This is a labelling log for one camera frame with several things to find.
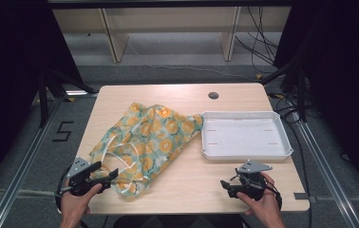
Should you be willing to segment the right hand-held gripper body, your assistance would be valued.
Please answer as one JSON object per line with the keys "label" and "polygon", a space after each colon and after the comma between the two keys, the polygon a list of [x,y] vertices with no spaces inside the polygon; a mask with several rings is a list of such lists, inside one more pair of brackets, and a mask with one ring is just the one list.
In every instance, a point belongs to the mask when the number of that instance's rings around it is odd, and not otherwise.
{"label": "right hand-held gripper body", "polygon": [[267,186],[261,172],[272,169],[273,168],[270,165],[247,160],[243,165],[236,169],[236,173],[243,177],[241,179],[241,192],[253,200],[260,200],[263,197],[264,190]]}

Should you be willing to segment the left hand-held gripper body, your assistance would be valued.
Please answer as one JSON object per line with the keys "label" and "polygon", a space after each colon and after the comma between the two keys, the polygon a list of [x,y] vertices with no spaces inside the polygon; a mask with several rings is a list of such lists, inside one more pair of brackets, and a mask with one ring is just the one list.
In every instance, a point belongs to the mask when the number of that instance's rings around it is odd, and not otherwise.
{"label": "left hand-held gripper body", "polygon": [[[84,170],[89,164],[92,163],[80,157],[76,157],[70,169],[68,170],[66,177],[69,179],[68,186],[70,187],[70,192],[72,195],[83,196],[93,186],[100,183],[101,178],[93,179],[90,176],[85,176]],[[102,186],[103,187],[99,191],[99,194],[101,194],[105,189],[110,187],[110,185],[103,184]]]}

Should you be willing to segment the white plastic tray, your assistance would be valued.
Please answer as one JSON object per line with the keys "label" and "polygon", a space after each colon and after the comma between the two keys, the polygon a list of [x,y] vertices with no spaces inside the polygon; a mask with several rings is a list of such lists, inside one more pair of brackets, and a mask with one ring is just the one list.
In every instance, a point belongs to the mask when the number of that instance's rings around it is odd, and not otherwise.
{"label": "white plastic tray", "polygon": [[293,153],[273,111],[206,111],[202,118],[202,154],[208,160],[282,162]]}

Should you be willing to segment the yellow floral fabric bag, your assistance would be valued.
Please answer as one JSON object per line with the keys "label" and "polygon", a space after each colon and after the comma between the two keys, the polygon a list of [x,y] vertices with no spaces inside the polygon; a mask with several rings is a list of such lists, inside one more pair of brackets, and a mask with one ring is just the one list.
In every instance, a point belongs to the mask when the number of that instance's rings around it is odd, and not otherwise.
{"label": "yellow floral fabric bag", "polygon": [[111,156],[123,169],[111,187],[134,199],[173,162],[203,128],[200,114],[186,116],[164,105],[133,103],[89,153],[91,161]]}

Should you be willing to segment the person's left hand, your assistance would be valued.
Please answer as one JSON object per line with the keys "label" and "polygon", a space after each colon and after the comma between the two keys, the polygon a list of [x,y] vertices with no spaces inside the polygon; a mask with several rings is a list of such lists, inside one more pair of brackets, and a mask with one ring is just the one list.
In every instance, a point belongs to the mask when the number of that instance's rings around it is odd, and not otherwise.
{"label": "person's left hand", "polygon": [[61,198],[62,220],[80,221],[83,215],[90,212],[88,204],[91,199],[98,194],[102,187],[103,186],[99,183],[80,197],[71,195],[70,192],[65,192]]}

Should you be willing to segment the person's right hand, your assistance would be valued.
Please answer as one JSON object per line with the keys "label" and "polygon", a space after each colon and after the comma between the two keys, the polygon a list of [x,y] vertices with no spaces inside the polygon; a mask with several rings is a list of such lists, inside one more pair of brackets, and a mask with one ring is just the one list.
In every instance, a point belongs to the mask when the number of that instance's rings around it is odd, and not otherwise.
{"label": "person's right hand", "polygon": [[264,191],[263,197],[259,201],[251,199],[241,192],[238,192],[236,195],[248,205],[248,209],[245,212],[247,216],[254,215],[260,221],[264,217],[281,217],[275,193],[268,189]]}

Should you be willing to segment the person's dark trousers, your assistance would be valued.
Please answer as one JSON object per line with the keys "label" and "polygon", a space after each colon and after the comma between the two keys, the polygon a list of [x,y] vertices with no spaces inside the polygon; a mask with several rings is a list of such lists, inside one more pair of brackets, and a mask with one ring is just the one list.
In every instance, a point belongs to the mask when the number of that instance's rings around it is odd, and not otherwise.
{"label": "person's dark trousers", "polygon": [[122,216],[115,221],[113,228],[192,228],[198,219],[205,219],[212,228],[243,228],[238,214]]}

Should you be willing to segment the black metal stand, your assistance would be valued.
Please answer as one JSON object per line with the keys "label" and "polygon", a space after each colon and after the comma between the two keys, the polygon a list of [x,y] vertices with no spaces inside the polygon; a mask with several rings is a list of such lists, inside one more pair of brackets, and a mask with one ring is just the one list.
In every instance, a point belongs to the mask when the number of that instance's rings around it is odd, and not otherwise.
{"label": "black metal stand", "polygon": [[55,98],[64,98],[67,95],[67,91],[64,89],[63,83],[76,86],[89,94],[98,93],[98,90],[86,85],[83,82],[80,82],[77,79],[69,77],[68,75],[55,68],[46,67],[42,69],[38,77],[38,94],[41,107],[41,127],[43,127],[49,119],[47,91],[49,90]]}
{"label": "black metal stand", "polygon": [[306,121],[305,113],[305,76],[302,68],[302,64],[299,59],[293,58],[288,64],[279,68],[269,76],[264,77],[260,83],[264,86],[276,78],[284,75],[283,82],[280,86],[283,92],[289,93],[293,89],[297,93],[296,110],[300,120],[304,123]]}

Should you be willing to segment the black curtain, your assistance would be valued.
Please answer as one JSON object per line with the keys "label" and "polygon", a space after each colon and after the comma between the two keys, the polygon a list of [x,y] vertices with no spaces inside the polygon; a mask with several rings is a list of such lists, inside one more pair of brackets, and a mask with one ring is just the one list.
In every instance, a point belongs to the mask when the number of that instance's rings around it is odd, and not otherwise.
{"label": "black curtain", "polygon": [[48,69],[82,80],[48,0],[0,0],[0,163]]}
{"label": "black curtain", "polygon": [[301,59],[320,112],[359,172],[359,0],[293,0],[274,65]]}

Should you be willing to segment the beige wooden shelf unit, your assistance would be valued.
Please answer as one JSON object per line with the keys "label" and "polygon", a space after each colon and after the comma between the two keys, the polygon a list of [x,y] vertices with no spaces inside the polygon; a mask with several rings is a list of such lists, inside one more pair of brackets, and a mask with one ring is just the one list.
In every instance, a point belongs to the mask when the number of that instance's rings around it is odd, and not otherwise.
{"label": "beige wooden shelf unit", "polygon": [[102,33],[112,60],[122,60],[131,33],[217,32],[223,58],[232,59],[236,34],[254,31],[257,22],[268,32],[281,32],[289,7],[201,7],[56,9],[53,14],[64,33]]}

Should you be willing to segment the aluminium floor rail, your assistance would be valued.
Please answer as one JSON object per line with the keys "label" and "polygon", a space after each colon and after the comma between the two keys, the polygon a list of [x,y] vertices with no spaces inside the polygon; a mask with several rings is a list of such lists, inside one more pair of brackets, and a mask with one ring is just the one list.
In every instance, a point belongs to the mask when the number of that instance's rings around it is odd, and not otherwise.
{"label": "aluminium floor rail", "polygon": [[63,102],[62,98],[48,98],[48,118],[41,123],[40,104],[29,110],[10,151],[0,163],[0,228],[2,227],[18,191],[40,151],[52,119]]}
{"label": "aluminium floor rail", "polygon": [[334,175],[331,166],[326,160],[320,146],[312,134],[308,124],[303,121],[298,113],[293,113],[293,119],[297,122],[298,129],[309,148],[312,157],[320,171],[328,189],[331,192],[345,223],[349,228],[359,228],[359,217],[348,195],[343,190],[340,182]]}

